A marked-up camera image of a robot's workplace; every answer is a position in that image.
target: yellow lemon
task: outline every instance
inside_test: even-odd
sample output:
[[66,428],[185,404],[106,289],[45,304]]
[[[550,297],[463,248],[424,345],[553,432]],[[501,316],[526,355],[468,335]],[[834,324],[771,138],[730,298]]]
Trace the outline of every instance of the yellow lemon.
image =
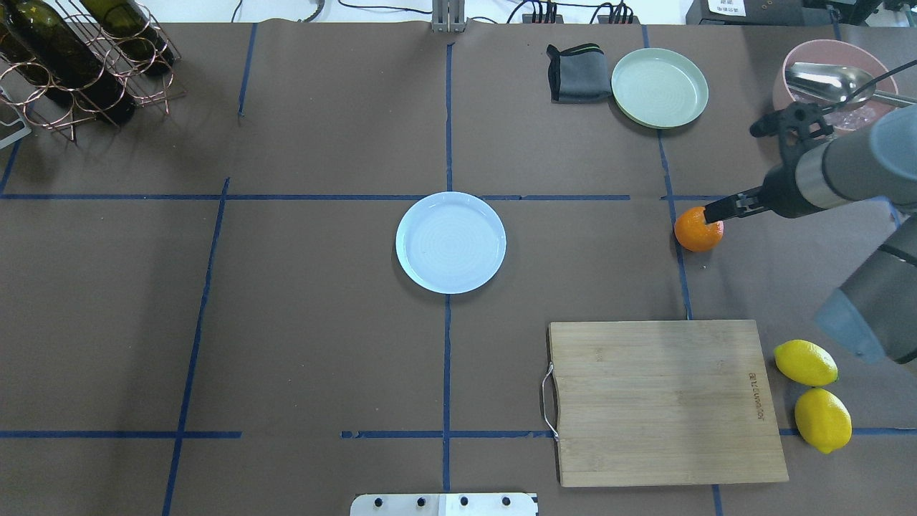
[[823,388],[811,388],[800,396],[794,413],[802,439],[819,452],[830,454],[850,442],[850,412],[837,396]]
[[774,358],[781,373],[803,385],[826,386],[837,379],[834,358],[809,341],[784,342],[774,348]]

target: plate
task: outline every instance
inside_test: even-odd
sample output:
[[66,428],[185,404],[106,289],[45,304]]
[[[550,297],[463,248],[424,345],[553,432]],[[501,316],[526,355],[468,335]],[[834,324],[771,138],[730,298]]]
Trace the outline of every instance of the plate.
[[461,294],[497,273],[506,254],[506,232],[484,201],[461,192],[440,192],[407,210],[395,234],[395,252],[419,286]]
[[612,91],[625,115],[653,129],[687,124],[710,97],[701,69],[666,49],[634,50],[621,58],[612,71]]

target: dark bottle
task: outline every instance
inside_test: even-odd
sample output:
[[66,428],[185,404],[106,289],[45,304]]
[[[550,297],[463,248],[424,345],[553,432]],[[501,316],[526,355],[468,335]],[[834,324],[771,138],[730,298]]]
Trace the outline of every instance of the dark bottle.
[[[162,52],[161,58],[170,66],[175,63],[175,55],[166,46],[156,29],[149,26],[149,20],[134,0],[80,0],[89,14],[93,15],[105,32],[116,38],[137,38],[121,41],[118,48],[131,61],[144,63],[153,59],[156,50]],[[169,67],[162,62],[154,62],[143,73],[162,75]]]
[[[80,89],[92,104],[102,109],[96,117],[126,124],[137,103],[124,85],[105,70],[99,58],[52,7],[40,0],[0,0],[6,8],[6,27],[65,88]],[[76,103],[94,110],[75,94]]]
[[[6,12],[3,6],[0,6],[0,57],[10,64],[32,61],[35,56],[9,33],[6,25],[3,24],[4,19],[6,19]],[[43,88],[49,83],[48,72],[40,66],[19,66],[16,71],[33,86]],[[64,109],[70,109],[73,104],[73,95],[54,86],[45,91],[45,96]]]

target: pale green plate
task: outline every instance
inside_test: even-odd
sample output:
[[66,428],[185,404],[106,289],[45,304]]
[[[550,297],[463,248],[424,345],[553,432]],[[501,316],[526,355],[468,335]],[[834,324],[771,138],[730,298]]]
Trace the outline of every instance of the pale green plate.
[[612,72],[612,91],[625,115],[653,129],[694,120],[710,96],[701,69],[666,49],[634,50],[621,58]]

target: orange fruit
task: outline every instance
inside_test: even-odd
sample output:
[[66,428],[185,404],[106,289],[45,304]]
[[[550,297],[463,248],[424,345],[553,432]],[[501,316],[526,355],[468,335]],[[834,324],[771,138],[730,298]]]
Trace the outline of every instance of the orange fruit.
[[675,221],[675,238],[688,251],[709,251],[723,239],[723,222],[718,220],[707,224],[703,218],[703,206],[697,206],[682,213]]

